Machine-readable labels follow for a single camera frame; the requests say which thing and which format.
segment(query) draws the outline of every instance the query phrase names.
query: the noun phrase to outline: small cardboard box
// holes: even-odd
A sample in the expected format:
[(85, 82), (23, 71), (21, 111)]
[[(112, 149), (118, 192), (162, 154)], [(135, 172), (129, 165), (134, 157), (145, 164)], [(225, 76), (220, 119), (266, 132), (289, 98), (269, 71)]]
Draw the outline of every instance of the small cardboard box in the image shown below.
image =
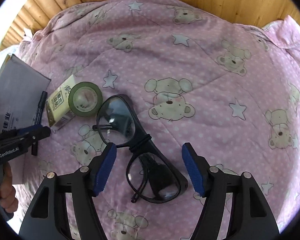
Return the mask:
[(49, 126), (52, 129), (59, 130), (75, 117), (75, 114), (70, 110), (68, 99), (71, 89), (76, 84), (75, 77), (71, 75), (47, 99), (46, 111)]

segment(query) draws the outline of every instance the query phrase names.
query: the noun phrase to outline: metal screw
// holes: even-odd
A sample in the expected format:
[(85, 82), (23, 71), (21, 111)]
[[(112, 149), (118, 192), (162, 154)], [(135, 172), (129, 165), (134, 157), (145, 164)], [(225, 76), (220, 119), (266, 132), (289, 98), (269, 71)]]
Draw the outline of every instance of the metal screw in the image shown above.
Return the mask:
[(48, 179), (52, 179), (54, 177), (54, 172), (49, 172), (48, 174), (47, 174), (47, 178)]
[(213, 173), (216, 173), (216, 172), (219, 171), (219, 169), (216, 166), (211, 166), (210, 171), (213, 172)]
[(87, 172), (89, 170), (89, 167), (88, 166), (82, 166), (81, 168), (80, 168), (80, 171), (81, 172)]
[(247, 171), (245, 171), (244, 173), (243, 173), (243, 175), (244, 175), (244, 177), (245, 178), (247, 178), (247, 179), (250, 179), (251, 178), (251, 173), (250, 172), (247, 172)]

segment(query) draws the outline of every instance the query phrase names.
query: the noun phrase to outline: human hand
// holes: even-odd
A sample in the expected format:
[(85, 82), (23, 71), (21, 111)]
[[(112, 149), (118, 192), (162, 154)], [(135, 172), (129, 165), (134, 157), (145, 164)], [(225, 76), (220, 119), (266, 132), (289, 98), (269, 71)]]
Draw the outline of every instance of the human hand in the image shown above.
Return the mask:
[(9, 163), (3, 165), (3, 181), (0, 185), (0, 205), (7, 213), (17, 211), (18, 200), (16, 199), (16, 189), (12, 186), (12, 172)]

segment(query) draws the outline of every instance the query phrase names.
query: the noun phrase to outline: pink blanket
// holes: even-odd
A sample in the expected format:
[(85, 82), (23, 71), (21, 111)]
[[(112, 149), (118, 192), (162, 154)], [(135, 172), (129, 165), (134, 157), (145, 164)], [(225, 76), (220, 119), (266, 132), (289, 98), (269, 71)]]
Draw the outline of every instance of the pink blanket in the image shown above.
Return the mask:
[[(85, 3), (56, 15), (21, 43), (18, 56), (52, 78), (49, 94), (71, 74), (97, 84), (104, 98), (127, 94), (146, 132), (186, 178), (185, 142), (224, 172), (251, 172), (280, 229), (300, 207), (300, 27), (291, 17), (261, 30), (178, 0)], [(75, 117), (39, 144), (38, 157), (26, 155), (17, 187), (21, 216), (48, 171), (71, 173), (101, 153), (95, 122)], [(125, 178), (130, 157), (118, 150), (106, 188), (94, 199), (108, 238), (189, 239), (204, 202), (190, 180), (171, 202), (133, 204)], [(67, 202), (78, 239), (70, 195)], [(230, 208), (229, 195), (219, 239)]]

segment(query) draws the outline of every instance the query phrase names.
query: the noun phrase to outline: gray cardboard box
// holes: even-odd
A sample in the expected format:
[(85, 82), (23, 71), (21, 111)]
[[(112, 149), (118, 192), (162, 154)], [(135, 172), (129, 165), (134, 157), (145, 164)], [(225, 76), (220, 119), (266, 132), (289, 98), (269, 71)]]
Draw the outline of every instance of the gray cardboard box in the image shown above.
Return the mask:
[[(15, 55), (7, 56), (0, 69), (0, 133), (33, 125), (41, 93), (50, 81)], [(13, 184), (23, 183), (24, 158), (9, 162)]]

